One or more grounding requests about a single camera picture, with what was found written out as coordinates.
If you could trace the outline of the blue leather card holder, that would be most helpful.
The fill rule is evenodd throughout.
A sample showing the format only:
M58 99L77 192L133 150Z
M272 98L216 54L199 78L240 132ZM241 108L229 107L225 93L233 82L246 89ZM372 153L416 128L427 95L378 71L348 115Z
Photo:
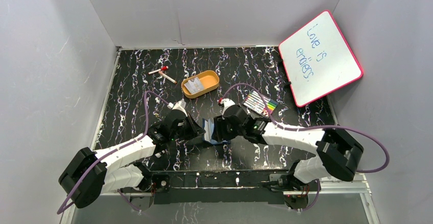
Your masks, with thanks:
M212 135L214 133L214 122L213 119L202 119L202 125L203 129L205 130L205 133L202 136L202 139L205 143L211 144L211 145L227 145L230 144L230 140L224 140L222 142L218 142L215 139L212 138Z

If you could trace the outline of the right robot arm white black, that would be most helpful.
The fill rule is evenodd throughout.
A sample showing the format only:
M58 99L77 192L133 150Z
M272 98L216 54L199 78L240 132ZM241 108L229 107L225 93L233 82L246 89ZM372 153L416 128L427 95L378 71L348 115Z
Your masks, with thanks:
M211 137L217 142L238 136L254 144L297 148L315 156L294 163L288 173L288 185L301 190L307 183L334 177L351 182L364 148L344 129L309 129L274 124L269 118L254 118L240 106L233 105L213 118Z

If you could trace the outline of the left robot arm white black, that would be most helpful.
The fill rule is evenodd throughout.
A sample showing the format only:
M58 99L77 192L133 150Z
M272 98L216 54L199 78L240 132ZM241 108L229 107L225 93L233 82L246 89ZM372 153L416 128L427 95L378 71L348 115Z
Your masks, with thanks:
M162 121L126 142L96 151L80 149L58 180L67 194L60 210L70 205L85 208L102 193L122 188L149 190L152 177L137 161L162 153L170 142L191 140L204 133L190 114L173 108Z

